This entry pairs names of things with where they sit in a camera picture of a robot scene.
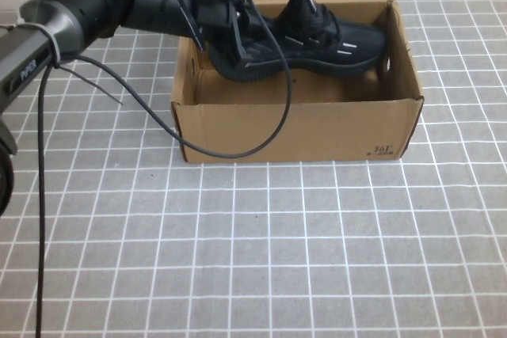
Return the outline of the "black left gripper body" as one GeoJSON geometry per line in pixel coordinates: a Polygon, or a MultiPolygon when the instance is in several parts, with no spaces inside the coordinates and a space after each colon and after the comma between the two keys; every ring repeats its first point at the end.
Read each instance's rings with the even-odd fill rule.
{"type": "Polygon", "coordinates": [[[204,50],[207,44],[234,44],[239,15],[231,0],[134,0],[120,25],[186,37],[204,50]]]}

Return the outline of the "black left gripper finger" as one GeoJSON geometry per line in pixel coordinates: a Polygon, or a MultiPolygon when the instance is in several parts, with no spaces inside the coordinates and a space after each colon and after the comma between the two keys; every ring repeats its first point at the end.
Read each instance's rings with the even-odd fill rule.
{"type": "Polygon", "coordinates": [[[250,17],[242,13],[231,15],[231,36],[228,43],[228,59],[233,67],[248,67],[252,55],[246,51],[245,42],[250,28],[250,17]]]}

